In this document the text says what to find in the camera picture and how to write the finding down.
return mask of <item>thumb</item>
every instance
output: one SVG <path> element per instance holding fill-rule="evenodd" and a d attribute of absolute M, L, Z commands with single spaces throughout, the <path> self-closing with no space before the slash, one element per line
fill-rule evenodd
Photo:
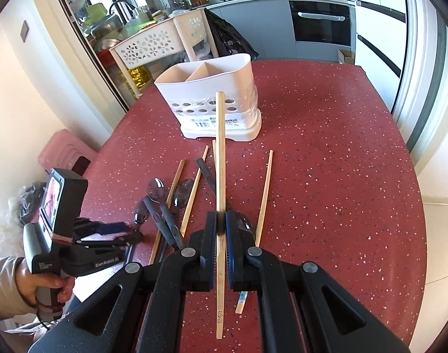
<path fill-rule="evenodd" d="M 37 287 L 62 288 L 65 280 L 53 273 L 33 275 L 33 282 Z"/>

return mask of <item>shelf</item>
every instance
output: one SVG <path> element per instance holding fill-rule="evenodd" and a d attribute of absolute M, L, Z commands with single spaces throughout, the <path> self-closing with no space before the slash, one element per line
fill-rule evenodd
<path fill-rule="evenodd" d="M 198 9 L 198 8 L 204 8 L 205 6 L 208 6 L 208 5 L 211 5 L 211 3 L 203 4 L 203 5 L 199 5 L 199 6 L 194 6 L 194 7 L 191 8 L 191 10 L 195 10 L 195 9 Z"/>

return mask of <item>oven door handle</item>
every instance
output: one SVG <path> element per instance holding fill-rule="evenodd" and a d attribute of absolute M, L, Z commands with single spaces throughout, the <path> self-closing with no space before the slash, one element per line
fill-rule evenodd
<path fill-rule="evenodd" d="M 304 13 L 302 11 L 297 14 L 302 18 L 310 18 L 314 20 L 330 20 L 330 21 L 345 21 L 344 16 L 331 16 L 328 14 Z"/>

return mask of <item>baseboard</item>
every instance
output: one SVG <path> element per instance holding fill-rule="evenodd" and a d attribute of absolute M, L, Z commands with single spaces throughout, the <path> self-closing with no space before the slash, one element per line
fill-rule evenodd
<path fill-rule="evenodd" d="M 423 204 L 444 204 L 448 206 L 448 198 L 437 198 L 432 196 L 422 196 Z"/>

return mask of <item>tile floor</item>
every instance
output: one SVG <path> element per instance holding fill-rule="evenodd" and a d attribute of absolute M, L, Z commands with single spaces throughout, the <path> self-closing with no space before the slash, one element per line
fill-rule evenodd
<path fill-rule="evenodd" d="M 410 350 L 424 353 L 448 320 L 448 205 L 423 204 L 427 229 L 427 275 Z"/>

